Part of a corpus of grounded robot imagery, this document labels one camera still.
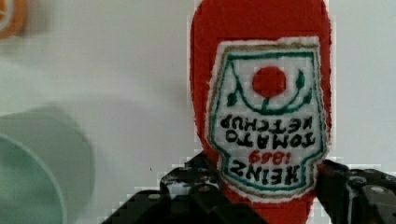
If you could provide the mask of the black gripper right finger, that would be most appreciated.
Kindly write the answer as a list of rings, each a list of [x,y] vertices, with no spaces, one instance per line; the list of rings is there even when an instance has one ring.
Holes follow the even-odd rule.
[[[331,224],[396,224],[394,175],[325,160],[315,193]]]

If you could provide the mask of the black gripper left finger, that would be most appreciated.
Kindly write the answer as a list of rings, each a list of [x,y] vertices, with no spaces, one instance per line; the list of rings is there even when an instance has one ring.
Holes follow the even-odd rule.
[[[160,188],[137,192],[101,224],[267,224],[222,192],[219,172],[201,152],[162,177]]]

